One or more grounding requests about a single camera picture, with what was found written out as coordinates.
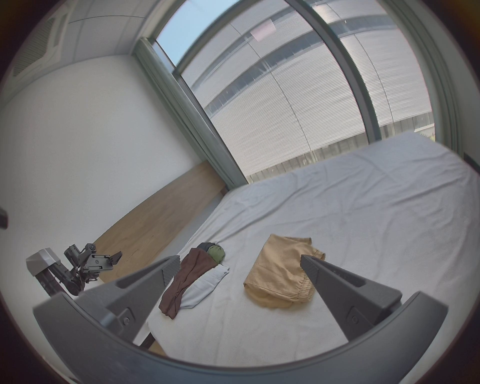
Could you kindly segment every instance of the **bed frame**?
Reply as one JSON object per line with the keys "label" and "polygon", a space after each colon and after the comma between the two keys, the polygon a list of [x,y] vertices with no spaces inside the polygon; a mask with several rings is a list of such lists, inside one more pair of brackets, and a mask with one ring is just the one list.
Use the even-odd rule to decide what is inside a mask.
{"label": "bed frame", "polygon": [[99,254],[123,256],[113,271],[100,275],[104,283],[151,264],[188,223],[225,188],[205,161],[140,203],[96,241]]}

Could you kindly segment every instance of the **light blue garment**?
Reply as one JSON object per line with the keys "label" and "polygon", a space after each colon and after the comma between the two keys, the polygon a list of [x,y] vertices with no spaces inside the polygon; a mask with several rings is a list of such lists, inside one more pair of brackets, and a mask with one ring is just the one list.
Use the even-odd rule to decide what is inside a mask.
{"label": "light blue garment", "polygon": [[180,309],[193,308],[205,299],[227,274],[228,267],[222,264],[205,272],[185,290],[181,297]]}

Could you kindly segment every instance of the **sky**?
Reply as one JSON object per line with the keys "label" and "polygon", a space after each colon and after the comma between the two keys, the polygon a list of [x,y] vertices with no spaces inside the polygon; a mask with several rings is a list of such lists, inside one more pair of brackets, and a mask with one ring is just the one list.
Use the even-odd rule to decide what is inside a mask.
{"label": "sky", "polygon": [[215,19],[239,0],[187,0],[157,38],[174,65]]}

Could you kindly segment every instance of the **mattress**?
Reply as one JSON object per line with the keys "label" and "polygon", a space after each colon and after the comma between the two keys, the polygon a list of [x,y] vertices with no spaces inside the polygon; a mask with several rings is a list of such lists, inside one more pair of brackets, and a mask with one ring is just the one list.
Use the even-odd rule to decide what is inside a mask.
{"label": "mattress", "polygon": [[456,154],[408,132],[229,192],[180,252],[219,243],[230,273],[174,320],[155,307],[152,335],[174,359],[261,366],[347,343],[320,295],[263,308],[243,281],[269,235],[311,237],[325,260],[449,306],[436,339],[404,381],[418,379],[450,344],[480,290],[480,179]]}

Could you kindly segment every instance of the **white bed sheet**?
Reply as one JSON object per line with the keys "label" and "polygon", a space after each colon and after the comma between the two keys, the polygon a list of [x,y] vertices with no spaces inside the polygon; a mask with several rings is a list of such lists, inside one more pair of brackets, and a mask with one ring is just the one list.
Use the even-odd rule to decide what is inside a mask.
{"label": "white bed sheet", "polygon": [[449,305],[437,338],[404,382],[418,379],[452,341],[480,290],[480,179],[457,155],[414,133],[229,192],[180,252],[219,243],[230,273],[174,320],[155,307],[148,326],[175,359],[219,366],[299,360],[347,342],[315,294],[268,309],[243,281],[271,233],[311,237],[325,260]]}

